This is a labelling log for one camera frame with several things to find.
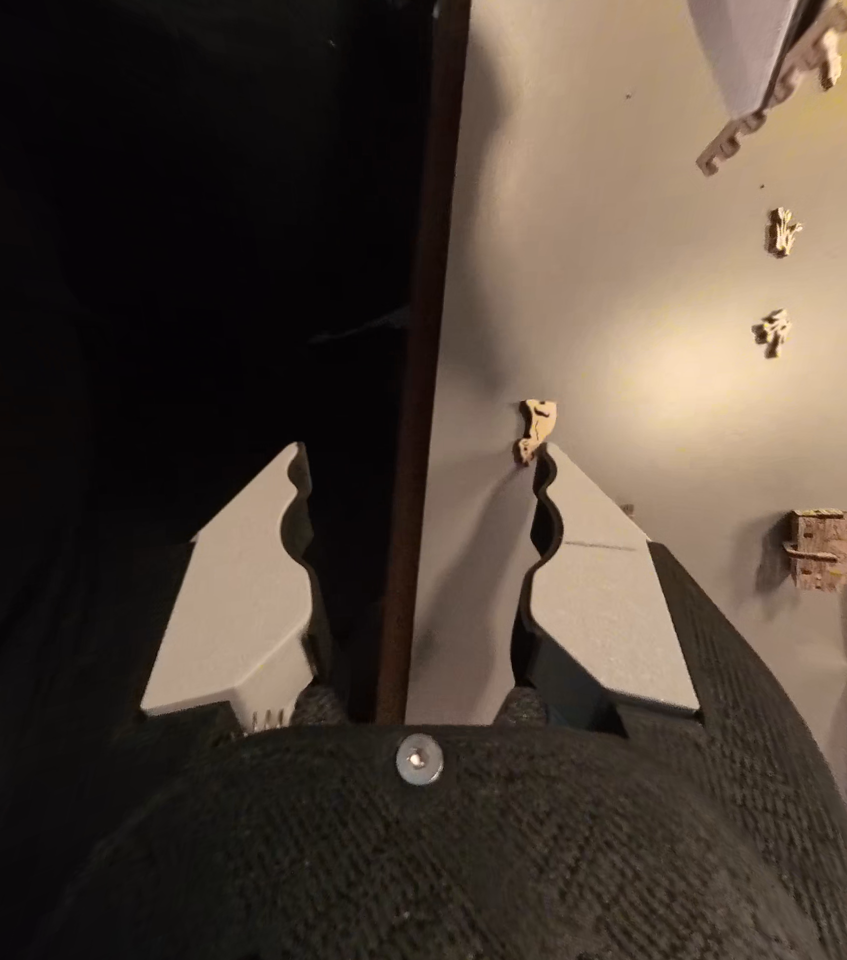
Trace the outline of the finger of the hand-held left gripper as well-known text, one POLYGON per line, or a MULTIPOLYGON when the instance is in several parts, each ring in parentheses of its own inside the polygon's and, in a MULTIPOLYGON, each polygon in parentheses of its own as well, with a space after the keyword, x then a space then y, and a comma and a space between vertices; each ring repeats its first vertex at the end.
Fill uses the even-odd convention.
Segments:
POLYGON ((698 41, 729 118, 766 103, 783 58, 823 9, 821 1, 690 1, 698 41))

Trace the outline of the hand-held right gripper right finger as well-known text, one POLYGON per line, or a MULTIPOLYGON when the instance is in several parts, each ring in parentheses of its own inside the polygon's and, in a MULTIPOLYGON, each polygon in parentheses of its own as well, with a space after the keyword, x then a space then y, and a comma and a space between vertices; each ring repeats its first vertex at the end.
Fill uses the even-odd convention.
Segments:
POLYGON ((556 443, 536 460, 539 557, 518 602, 515 674, 557 714, 697 713, 648 536, 556 443))

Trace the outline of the toothed wooden part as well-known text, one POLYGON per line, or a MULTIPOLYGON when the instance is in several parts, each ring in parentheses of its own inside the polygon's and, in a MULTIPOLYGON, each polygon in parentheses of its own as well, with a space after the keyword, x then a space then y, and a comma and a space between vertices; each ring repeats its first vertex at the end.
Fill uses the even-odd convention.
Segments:
POLYGON ((842 73, 839 42, 847 34, 847 8, 841 2, 822 2, 819 14, 782 59, 763 107, 740 118, 727 116, 718 135, 698 155, 696 164, 704 176, 717 174, 720 165, 741 150, 742 139, 764 126, 770 112, 790 100, 804 78, 816 75, 825 90, 837 83, 842 73))

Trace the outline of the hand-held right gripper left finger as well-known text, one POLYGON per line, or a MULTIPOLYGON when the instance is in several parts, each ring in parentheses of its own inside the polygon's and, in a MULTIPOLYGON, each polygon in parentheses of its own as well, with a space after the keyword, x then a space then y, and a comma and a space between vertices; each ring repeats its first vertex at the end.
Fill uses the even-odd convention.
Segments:
POLYGON ((294 714, 330 670, 306 447, 292 442, 210 519, 192 552, 145 687, 143 714, 226 704, 294 714))

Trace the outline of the assembled wooden block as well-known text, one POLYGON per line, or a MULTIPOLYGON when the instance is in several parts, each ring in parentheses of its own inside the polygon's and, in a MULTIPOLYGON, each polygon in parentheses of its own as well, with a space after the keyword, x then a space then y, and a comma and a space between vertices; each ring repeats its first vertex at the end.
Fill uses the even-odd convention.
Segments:
POLYGON ((782 549, 797 589, 837 593, 847 588, 847 510, 793 510, 782 549))

